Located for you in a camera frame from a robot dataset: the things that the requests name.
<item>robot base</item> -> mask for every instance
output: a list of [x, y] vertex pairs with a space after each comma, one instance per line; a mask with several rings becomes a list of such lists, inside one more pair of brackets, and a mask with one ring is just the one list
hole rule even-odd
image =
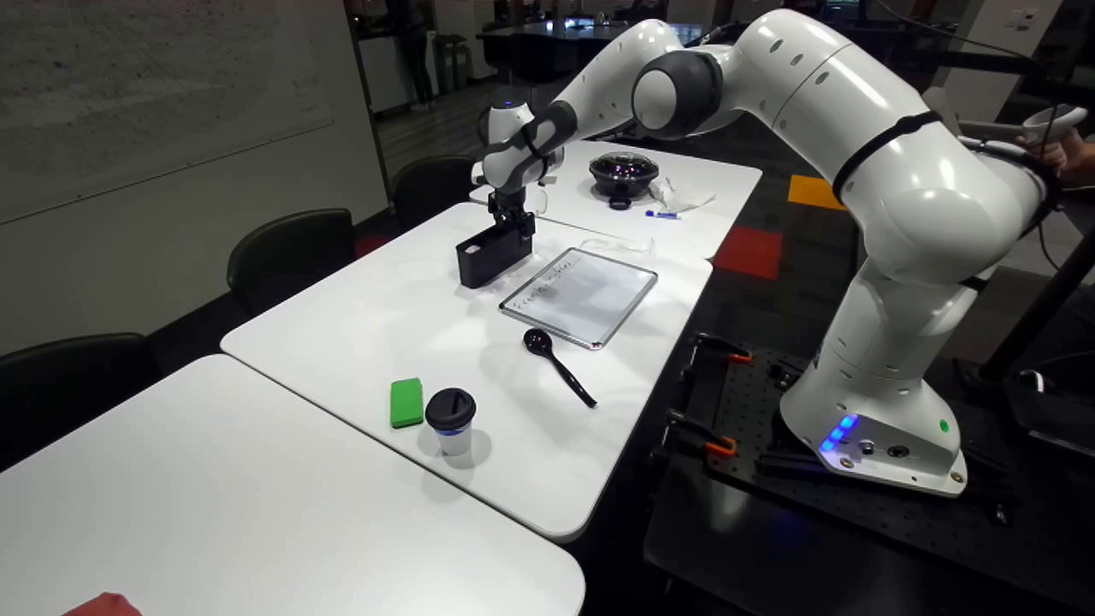
[[827, 471], [931, 496], [970, 486], [952, 408], [922, 380], [900, 397], [831, 391], [811, 367], [779, 399], [789, 431]]

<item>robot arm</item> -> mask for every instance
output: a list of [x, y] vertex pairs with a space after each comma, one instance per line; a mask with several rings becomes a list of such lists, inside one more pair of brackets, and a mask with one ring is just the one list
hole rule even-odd
[[779, 418], [839, 475], [960, 496], [970, 484], [960, 420], [923, 372], [1029, 228], [1048, 184], [1009, 159], [970, 150], [922, 92], [793, 10], [754, 22], [733, 47], [683, 47], [643, 22], [509, 134], [487, 177], [519, 193], [543, 170], [543, 150], [631, 113], [657, 136], [751, 113], [834, 184], [871, 260]]

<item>green block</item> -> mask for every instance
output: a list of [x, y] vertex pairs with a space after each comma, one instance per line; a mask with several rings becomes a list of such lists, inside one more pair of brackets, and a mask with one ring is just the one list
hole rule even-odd
[[422, 380], [393, 380], [387, 411], [389, 411], [389, 429], [422, 424]]

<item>black bowl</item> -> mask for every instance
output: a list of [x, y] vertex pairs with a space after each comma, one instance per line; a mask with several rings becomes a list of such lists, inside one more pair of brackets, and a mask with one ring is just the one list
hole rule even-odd
[[657, 177], [657, 163], [636, 155], [605, 155], [589, 163], [589, 175], [614, 209], [631, 209], [631, 199]]

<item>black chair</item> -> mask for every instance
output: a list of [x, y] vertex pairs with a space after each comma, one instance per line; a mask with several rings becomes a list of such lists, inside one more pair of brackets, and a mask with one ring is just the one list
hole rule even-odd
[[389, 184], [393, 218], [418, 225], [443, 209], [467, 202], [475, 189], [472, 163], [475, 159], [424, 159], [408, 163]]
[[0, 355], [0, 471], [160, 380], [145, 334], [84, 334]]
[[246, 234], [230, 257], [230, 290], [250, 314], [299, 293], [352, 260], [347, 209], [311, 209]]

